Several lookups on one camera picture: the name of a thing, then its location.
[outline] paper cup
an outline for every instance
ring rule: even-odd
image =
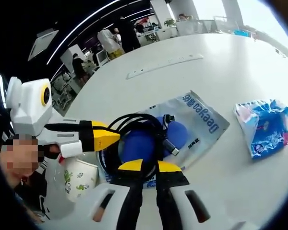
[[[64,181],[67,198],[76,202],[78,198],[95,188],[98,167],[76,158],[65,159]]]

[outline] wet wipes package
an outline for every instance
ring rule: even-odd
[[[280,101],[236,104],[235,115],[253,159],[268,157],[288,144],[288,107]]]

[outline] black jacket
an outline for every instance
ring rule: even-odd
[[[72,67],[77,76],[85,74],[85,71],[83,70],[83,67],[81,65],[82,63],[83,61],[79,57],[72,60]]]
[[[136,35],[133,24],[126,19],[120,19],[114,25],[118,28],[122,40]]]
[[[144,33],[144,26],[143,25],[138,24],[138,25],[136,25],[135,28],[139,33]]]

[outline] plastic bag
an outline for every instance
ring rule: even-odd
[[[164,114],[175,115],[175,121],[187,128],[188,138],[180,148],[179,154],[169,155],[164,159],[181,167],[182,170],[206,153],[229,127],[229,122],[225,118],[192,91],[138,113],[150,114],[154,117],[162,117]],[[98,166],[100,181],[109,182],[111,176],[104,172],[100,164]],[[144,184],[144,188],[155,187],[155,185],[154,177]]]
[[[236,104],[235,114],[253,159],[268,157],[288,144],[288,107],[280,101]]]

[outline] blue object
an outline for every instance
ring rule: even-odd
[[[242,129],[253,159],[268,157],[288,144],[288,107],[276,100],[254,101],[239,106],[252,113]]]
[[[235,30],[234,34],[238,35],[238,36],[251,37],[248,32],[245,32],[245,31],[242,31],[242,30]]]
[[[162,117],[157,117],[162,124]],[[176,146],[177,149],[181,149],[188,140],[187,128],[176,121],[173,121],[168,126],[168,140]],[[124,138],[124,147],[120,158],[123,162],[133,161],[137,159],[143,159],[148,161],[154,151],[154,139],[143,131],[131,131]],[[170,155],[169,151],[165,150],[164,156]]]

